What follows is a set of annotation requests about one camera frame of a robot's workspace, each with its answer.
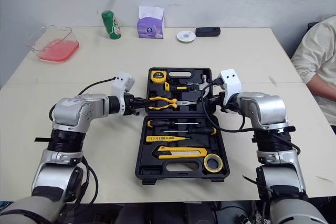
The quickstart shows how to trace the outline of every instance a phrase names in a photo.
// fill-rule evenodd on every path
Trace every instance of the person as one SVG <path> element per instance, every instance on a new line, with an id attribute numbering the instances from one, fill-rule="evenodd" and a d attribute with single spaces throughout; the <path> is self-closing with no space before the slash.
<path id="1" fill-rule="evenodd" d="M 314 25 L 291 61 L 336 134 L 336 16 Z"/>

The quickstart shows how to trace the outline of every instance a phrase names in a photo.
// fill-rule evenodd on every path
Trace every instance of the black toolbox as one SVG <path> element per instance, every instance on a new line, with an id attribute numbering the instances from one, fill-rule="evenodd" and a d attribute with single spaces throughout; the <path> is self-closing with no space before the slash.
<path id="1" fill-rule="evenodd" d="M 183 85 L 184 83 L 203 83 L 203 75 L 206 75 L 207 82 L 212 80 L 211 70 L 209 68 L 151 68 L 148 74 L 147 99 L 152 97 L 165 97 L 168 99 L 177 99 L 184 101 L 197 102 L 197 104 L 178 106 L 175 108 L 166 108 L 164 110 L 150 110 L 146 108 L 148 116 L 144 118 L 138 159 L 136 161 L 135 175 L 142 180 L 143 185 L 155 185 L 158 179 L 164 178 L 203 178 L 211 179 L 213 182 L 223 182 L 229 175 L 229 166 L 224 149 L 222 134 L 217 131 L 216 134 L 194 134 L 188 132 L 163 133 L 164 130 L 187 130 L 193 127 L 208 126 L 213 127 L 207 120 L 198 90 L 189 92 L 170 92 L 165 91 L 165 84 L 156 84 L 151 80 L 152 71 L 165 71 L 167 82 L 171 85 Z M 205 97 L 213 95 L 210 86 L 209 94 Z M 152 102 L 153 106 L 161 107 L 168 103 L 164 101 Z M 207 107 L 208 114 L 215 112 L 215 106 Z M 211 115 L 211 119 L 218 124 L 215 116 Z M 149 127 L 150 120 L 173 120 L 175 123 L 198 123 L 197 125 L 177 124 L 172 126 Z M 171 135 L 178 137 L 190 137 L 191 139 L 180 140 L 175 142 L 147 142 L 147 136 Z M 223 161 L 223 168 L 216 173 L 209 172 L 205 169 L 203 161 L 204 157 L 183 157 L 172 159 L 159 159 L 156 155 L 160 146 L 168 147 L 201 147 L 207 150 L 207 153 L 217 154 Z M 184 164 L 193 168 L 189 170 L 168 170 L 169 164 Z"/>

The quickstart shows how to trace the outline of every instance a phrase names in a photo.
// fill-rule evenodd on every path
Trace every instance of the clear plastic tray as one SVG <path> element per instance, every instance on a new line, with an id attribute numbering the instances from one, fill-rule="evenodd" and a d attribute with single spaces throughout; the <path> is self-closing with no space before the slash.
<path id="1" fill-rule="evenodd" d="M 41 60 L 63 62 L 78 49 L 79 43 L 70 27 L 42 27 L 28 39 L 26 45 Z"/>

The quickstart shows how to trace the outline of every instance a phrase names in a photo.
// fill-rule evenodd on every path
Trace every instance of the white table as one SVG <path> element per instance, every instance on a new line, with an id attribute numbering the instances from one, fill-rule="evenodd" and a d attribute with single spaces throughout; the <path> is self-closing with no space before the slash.
<path id="1" fill-rule="evenodd" d="M 180 30 L 168 28 L 165 38 L 159 40 L 139 39 L 134 28 L 123 28 L 122 38 L 114 41 L 107 38 L 103 28 L 75 28 L 80 48 L 69 61 L 42 62 L 30 52 L 0 91 L 0 199 L 30 195 L 46 148 L 46 143 L 33 141 L 37 136 L 50 135 L 48 111 L 55 102 L 73 97 L 88 84 L 111 78 L 120 70 L 135 77 L 131 93 L 145 97 L 148 69 L 158 66 L 209 67 L 213 76 L 234 68 L 244 91 L 280 95 L 290 124 L 297 128 L 292 140 L 302 150 L 299 160 L 308 195 L 336 195 L 336 137 L 272 31 L 228 28 L 222 29 L 219 37 L 181 44 L 175 37 Z M 109 94 L 110 86 L 101 84 L 88 92 Z M 240 125 L 240 116 L 219 110 L 216 116 L 226 128 Z M 241 176 L 255 178 L 255 168 L 260 165 L 252 133 L 222 133 L 230 166 L 230 175 L 223 183 L 164 179 L 155 186 L 142 186 L 134 170 L 144 117 L 142 111 L 140 116 L 111 115 L 91 123 L 83 150 L 99 178 L 96 202 L 258 199 L 256 186 Z M 92 180 L 83 202 L 92 197 L 93 186 Z"/>

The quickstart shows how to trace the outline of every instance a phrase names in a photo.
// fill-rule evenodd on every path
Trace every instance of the wall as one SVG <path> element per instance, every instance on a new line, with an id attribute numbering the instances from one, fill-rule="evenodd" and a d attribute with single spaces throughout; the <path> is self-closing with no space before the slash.
<path id="1" fill-rule="evenodd" d="M 105 9 L 134 26 L 139 5 L 163 6 L 167 27 L 271 27 L 289 55 L 307 23 L 336 14 L 335 0 L 0 0 L 0 84 L 28 52 L 35 27 L 102 26 Z"/>

